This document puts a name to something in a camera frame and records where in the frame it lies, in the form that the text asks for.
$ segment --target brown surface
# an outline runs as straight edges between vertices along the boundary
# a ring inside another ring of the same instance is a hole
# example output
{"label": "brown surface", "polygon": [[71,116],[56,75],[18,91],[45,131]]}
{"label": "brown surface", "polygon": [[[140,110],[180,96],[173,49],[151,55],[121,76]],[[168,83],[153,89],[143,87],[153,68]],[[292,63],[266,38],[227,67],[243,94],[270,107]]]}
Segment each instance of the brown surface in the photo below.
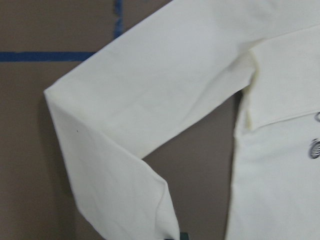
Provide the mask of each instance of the brown surface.
{"label": "brown surface", "polygon": [[[125,29],[169,0],[124,1]],[[0,0],[0,51],[97,51],[113,38],[112,0]],[[79,214],[43,90],[79,62],[0,63],[0,239],[102,240]],[[233,99],[145,160],[169,183],[181,230],[222,240]]]}

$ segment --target white garment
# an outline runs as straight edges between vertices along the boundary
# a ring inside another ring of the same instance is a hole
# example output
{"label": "white garment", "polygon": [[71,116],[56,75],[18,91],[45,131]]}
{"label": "white garment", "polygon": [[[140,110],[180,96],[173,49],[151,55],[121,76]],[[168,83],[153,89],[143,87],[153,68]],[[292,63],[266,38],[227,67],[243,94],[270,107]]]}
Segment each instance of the white garment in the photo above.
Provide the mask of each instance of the white garment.
{"label": "white garment", "polygon": [[179,239],[168,185],[141,158],[253,79],[227,239],[318,240],[319,12],[317,0],[174,0],[45,91],[76,204],[103,237]]}

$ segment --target white shirt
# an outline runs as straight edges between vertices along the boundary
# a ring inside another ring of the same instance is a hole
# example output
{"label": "white shirt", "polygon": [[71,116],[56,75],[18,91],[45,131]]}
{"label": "white shirt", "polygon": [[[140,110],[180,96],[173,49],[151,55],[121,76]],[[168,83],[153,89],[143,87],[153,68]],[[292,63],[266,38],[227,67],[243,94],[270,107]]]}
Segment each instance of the white shirt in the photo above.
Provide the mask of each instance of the white shirt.
{"label": "white shirt", "polygon": [[93,227],[108,240],[178,240],[168,185],[141,158],[249,85],[226,238],[318,240],[320,166],[302,149],[320,138],[319,12],[317,0],[174,0],[48,88],[76,204]]}

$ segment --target folded sleeve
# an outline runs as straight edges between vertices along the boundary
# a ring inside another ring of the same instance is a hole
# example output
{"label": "folded sleeve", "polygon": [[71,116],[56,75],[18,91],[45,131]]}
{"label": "folded sleeve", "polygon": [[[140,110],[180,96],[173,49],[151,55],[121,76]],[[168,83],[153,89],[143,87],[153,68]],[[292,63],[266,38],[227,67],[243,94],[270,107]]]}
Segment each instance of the folded sleeve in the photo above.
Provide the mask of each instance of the folded sleeve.
{"label": "folded sleeve", "polygon": [[249,84],[277,1],[174,0],[45,91],[77,207],[108,240],[179,239],[141,158]]}

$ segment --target black printed design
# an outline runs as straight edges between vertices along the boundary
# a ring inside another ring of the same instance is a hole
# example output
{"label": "black printed design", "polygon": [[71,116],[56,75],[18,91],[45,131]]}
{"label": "black printed design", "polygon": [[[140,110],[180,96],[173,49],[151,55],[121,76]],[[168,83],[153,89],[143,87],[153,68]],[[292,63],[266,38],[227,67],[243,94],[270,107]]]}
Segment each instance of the black printed design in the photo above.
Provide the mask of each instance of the black printed design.
{"label": "black printed design", "polygon": [[320,141],[318,139],[312,141],[309,155],[312,159],[317,159],[320,156]]}
{"label": "black printed design", "polygon": [[314,116],[315,120],[320,122],[320,112],[318,112],[315,116]]}

